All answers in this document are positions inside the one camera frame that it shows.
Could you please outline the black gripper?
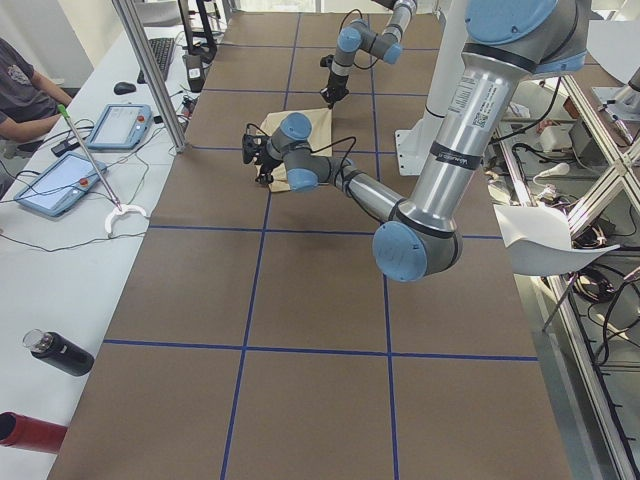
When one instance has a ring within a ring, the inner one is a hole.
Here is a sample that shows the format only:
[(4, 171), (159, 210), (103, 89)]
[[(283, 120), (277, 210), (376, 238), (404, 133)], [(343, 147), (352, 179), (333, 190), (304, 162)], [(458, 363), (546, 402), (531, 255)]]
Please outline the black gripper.
[[(348, 93), (347, 88), (349, 76), (338, 75), (330, 71), (326, 87), (322, 90), (322, 98), (324, 100), (342, 100)], [(332, 110), (333, 101), (327, 101), (327, 108)]]
[(255, 165), (259, 167), (259, 173), (255, 181), (261, 186), (271, 184), (274, 181), (271, 173), (281, 164), (282, 160), (270, 153), (268, 142), (263, 141), (256, 154)]

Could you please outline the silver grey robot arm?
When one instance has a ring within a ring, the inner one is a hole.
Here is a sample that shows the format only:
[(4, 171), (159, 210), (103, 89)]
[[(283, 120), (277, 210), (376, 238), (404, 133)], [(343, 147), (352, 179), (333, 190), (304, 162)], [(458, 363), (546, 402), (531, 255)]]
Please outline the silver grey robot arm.
[(340, 29), (335, 53), (320, 60), (320, 66), (329, 69), (327, 84), (320, 91), (329, 109), (348, 95), (347, 82), (355, 66), (358, 51), (367, 52), (376, 60), (388, 64), (395, 64), (403, 52), (401, 42), (416, 14), (418, 3), (412, 0), (397, 0), (377, 1), (377, 4), (392, 11), (381, 33), (373, 31), (364, 20), (355, 19)]
[(458, 1), (445, 23), (461, 44), (463, 70), (452, 82), (442, 124), (417, 183), (403, 197), (344, 156), (311, 147), (312, 125), (288, 114), (274, 132), (248, 125), (243, 160), (267, 184), (283, 167), (294, 192), (340, 189), (379, 222), (372, 249), (388, 278), (413, 282), (451, 268), (462, 252), (454, 213), (519, 83), (579, 70), (587, 53), (587, 1)]

